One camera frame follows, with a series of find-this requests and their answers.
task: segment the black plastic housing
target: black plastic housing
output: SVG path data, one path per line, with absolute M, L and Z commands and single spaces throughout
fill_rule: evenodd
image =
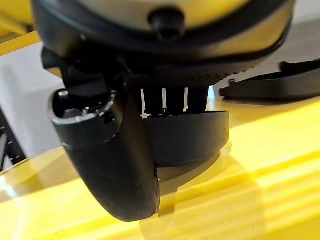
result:
M 117 219 L 151 217 L 159 207 L 158 176 L 133 97 L 114 92 L 97 113 L 63 118 L 61 92 L 53 94 L 49 116 L 91 193 Z

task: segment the black knob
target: black knob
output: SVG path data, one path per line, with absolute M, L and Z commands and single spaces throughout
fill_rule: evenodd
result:
M 185 34 L 185 16 L 176 9 L 161 9 L 153 12 L 149 23 L 157 38 L 162 42 L 172 42 Z

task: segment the white wall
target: white wall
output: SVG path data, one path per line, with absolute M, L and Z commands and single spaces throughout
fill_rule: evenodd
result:
M 63 83 L 43 70 L 41 49 L 37 43 L 0 57 L 0 106 L 28 157 L 60 146 L 47 105 Z
M 264 64 L 237 75 L 238 80 L 276 71 L 281 61 L 320 58 L 320 0 L 298 0 L 293 22 L 285 46 Z M 60 146 L 47 117 L 47 102 L 63 83 L 43 70 L 41 48 L 38 43 L 0 57 L 0 105 L 28 157 Z

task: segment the yellow plastic tray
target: yellow plastic tray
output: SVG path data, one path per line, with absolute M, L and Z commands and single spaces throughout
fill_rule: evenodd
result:
M 0 239 L 320 238 L 320 98 L 230 111 L 230 140 L 202 164 L 159 170 L 159 214 L 110 216 L 62 148 L 0 173 Z

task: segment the black bracket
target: black bracket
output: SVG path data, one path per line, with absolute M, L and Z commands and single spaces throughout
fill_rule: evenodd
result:
M 279 64 L 280 72 L 256 76 L 220 89 L 226 98 L 290 101 L 320 96 L 320 60 Z

